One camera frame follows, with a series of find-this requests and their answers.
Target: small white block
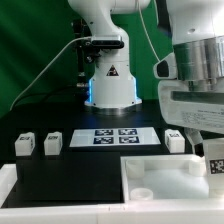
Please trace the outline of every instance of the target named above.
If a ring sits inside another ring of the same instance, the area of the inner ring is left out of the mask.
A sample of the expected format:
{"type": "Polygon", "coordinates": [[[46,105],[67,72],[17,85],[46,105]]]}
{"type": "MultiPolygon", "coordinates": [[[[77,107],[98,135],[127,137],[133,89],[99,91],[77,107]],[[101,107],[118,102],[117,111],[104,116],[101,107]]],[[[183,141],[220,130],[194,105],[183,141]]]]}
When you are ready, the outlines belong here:
{"type": "Polygon", "coordinates": [[[15,142],[16,156],[30,156],[35,147],[34,133],[21,134],[15,142]]]}
{"type": "Polygon", "coordinates": [[[165,131],[165,144],[170,153],[184,153],[185,139],[178,130],[165,131]]]}
{"type": "Polygon", "coordinates": [[[46,156],[59,155],[62,148],[62,133],[49,133],[44,141],[44,151],[46,156]]]}

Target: black sticker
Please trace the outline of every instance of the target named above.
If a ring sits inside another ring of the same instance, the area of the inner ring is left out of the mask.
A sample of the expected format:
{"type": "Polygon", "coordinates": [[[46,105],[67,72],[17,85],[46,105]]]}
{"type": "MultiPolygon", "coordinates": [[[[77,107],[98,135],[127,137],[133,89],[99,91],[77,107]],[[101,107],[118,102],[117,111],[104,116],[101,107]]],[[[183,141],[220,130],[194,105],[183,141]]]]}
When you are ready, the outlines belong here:
{"type": "Polygon", "coordinates": [[[113,135],[114,131],[109,129],[95,130],[95,136],[113,135]]]}
{"type": "Polygon", "coordinates": [[[210,160],[211,174],[224,173],[224,159],[210,160]]]}
{"type": "Polygon", "coordinates": [[[30,137],[21,137],[19,140],[29,140],[30,139],[30,137]]]}
{"type": "Polygon", "coordinates": [[[107,76],[119,76],[114,65],[111,66],[109,72],[107,73],[107,76]]]}
{"type": "Polygon", "coordinates": [[[56,139],[58,139],[58,136],[49,136],[48,137],[48,140],[56,140],[56,139]]]}
{"type": "Polygon", "coordinates": [[[137,136],[130,137],[119,137],[120,144],[135,144],[140,143],[139,138],[137,136]]]}
{"type": "Polygon", "coordinates": [[[110,144],[114,144],[114,138],[112,137],[105,137],[105,138],[94,138],[94,145],[102,145],[102,144],[106,144],[106,145],[110,145],[110,144]]]}
{"type": "Polygon", "coordinates": [[[119,129],[119,135],[137,135],[138,132],[136,129],[119,129]]]}
{"type": "Polygon", "coordinates": [[[169,134],[171,138],[180,137],[178,134],[169,134]]]}

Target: small cup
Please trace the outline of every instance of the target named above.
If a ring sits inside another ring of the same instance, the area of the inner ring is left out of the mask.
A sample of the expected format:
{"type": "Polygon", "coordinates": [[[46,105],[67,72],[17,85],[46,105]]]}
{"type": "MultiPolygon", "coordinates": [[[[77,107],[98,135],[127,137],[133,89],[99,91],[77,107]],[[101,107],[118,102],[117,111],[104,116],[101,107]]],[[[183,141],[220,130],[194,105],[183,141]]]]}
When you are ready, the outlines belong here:
{"type": "Polygon", "coordinates": [[[131,191],[130,197],[132,201],[151,201],[153,192],[148,188],[135,188],[131,191]]]}
{"type": "Polygon", "coordinates": [[[139,179],[145,176],[144,160],[127,160],[126,161],[127,176],[132,179],[139,179]]]}

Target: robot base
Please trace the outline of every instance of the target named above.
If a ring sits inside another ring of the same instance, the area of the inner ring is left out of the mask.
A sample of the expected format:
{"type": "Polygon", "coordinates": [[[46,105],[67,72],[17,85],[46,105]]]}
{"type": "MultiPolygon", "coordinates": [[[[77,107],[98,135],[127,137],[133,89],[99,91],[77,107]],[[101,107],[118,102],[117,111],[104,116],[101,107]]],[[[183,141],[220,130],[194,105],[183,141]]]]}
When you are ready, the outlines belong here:
{"type": "Polygon", "coordinates": [[[121,116],[131,112],[140,111],[141,109],[142,109],[142,102],[129,107],[122,107],[122,108],[99,108],[96,106],[92,106],[89,103],[85,103],[85,110],[87,112],[107,116],[121,116]]]}

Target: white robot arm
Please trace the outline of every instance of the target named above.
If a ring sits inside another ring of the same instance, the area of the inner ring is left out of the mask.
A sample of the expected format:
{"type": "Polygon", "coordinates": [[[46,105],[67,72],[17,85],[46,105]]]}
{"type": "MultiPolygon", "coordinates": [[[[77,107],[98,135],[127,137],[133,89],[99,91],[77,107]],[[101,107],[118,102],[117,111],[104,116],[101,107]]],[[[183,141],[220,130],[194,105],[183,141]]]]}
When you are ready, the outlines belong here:
{"type": "Polygon", "coordinates": [[[157,77],[170,79],[159,84],[162,115],[187,128],[193,145],[203,143],[210,193],[224,196],[224,138],[200,135],[200,130],[224,134],[224,1],[156,2],[167,8],[173,43],[172,57],[154,68],[157,77]]]}
{"type": "MultiPolygon", "coordinates": [[[[68,0],[70,6],[86,21],[92,41],[124,43],[122,49],[100,51],[95,74],[90,80],[90,98],[86,108],[101,114],[119,115],[135,110],[141,100],[136,95],[136,81],[130,73],[129,37],[111,20],[111,14],[132,13],[138,10],[136,0],[68,0]]],[[[139,0],[141,8],[150,0],[139,0]]]]}

